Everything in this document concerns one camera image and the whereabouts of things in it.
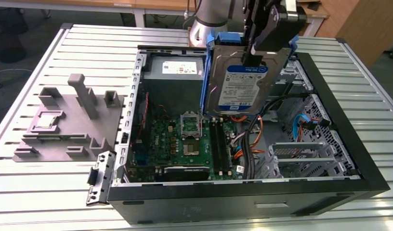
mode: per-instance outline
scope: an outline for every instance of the black cable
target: black cable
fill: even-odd
[[[185,22],[182,23],[182,29],[185,29],[185,24],[186,24],[186,22],[195,16],[195,13],[197,13],[197,11],[198,11],[198,9],[199,9],[199,7],[201,7],[201,2],[202,2],[202,0],[198,0],[198,3],[197,3],[197,7],[195,7],[195,12],[193,13],[193,15],[190,15],[190,17],[185,20]]]

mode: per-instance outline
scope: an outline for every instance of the aluminum table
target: aluminum table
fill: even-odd
[[[346,44],[299,38],[357,130],[390,190],[311,217],[131,226],[111,206],[85,207],[94,162],[15,163],[13,150],[35,114],[42,87],[71,93],[70,73],[83,73],[95,94],[130,98],[137,45],[187,46],[185,30],[73,25],[59,29],[0,125],[0,229],[15,230],[393,230],[393,101]],[[131,108],[123,108],[123,115]]]

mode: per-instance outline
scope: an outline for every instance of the metal bracket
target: metal bracket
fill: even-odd
[[[114,157],[115,153],[113,151],[106,151],[98,154],[95,165],[89,171],[87,184],[90,187],[86,206],[109,205],[106,198],[111,180]]]

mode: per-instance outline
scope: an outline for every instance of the floor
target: floor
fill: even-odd
[[[122,17],[118,13],[98,12],[51,11],[50,14],[51,17],[43,19],[39,10],[25,9],[23,18],[29,31],[18,37],[26,50],[26,58],[13,64],[0,62],[0,70],[11,68],[33,70],[62,23],[122,26],[123,20],[126,26],[134,26],[133,15],[130,14],[123,14]],[[182,23],[182,16],[146,16],[147,27],[181,29]],[[242,25],[238,20],[230,21],[229,31],[241,30]],[[370,71],[393,98],[393,59],[386,54],[381,55]],[[0,122],[29,75],[30,72],[27,71],[5,71],[0,73],[0,83],[2,84],[0,89]]]

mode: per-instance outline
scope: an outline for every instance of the hard disk label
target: hard disk label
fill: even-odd
[[[254,102],[259,92],[257,82],[265,77],[267,67],[231,65],[226,68],[218,100],[221,110],[245,110]]]
[[[165,61],[162,63],[162,74],[197,74],[195,62]]]

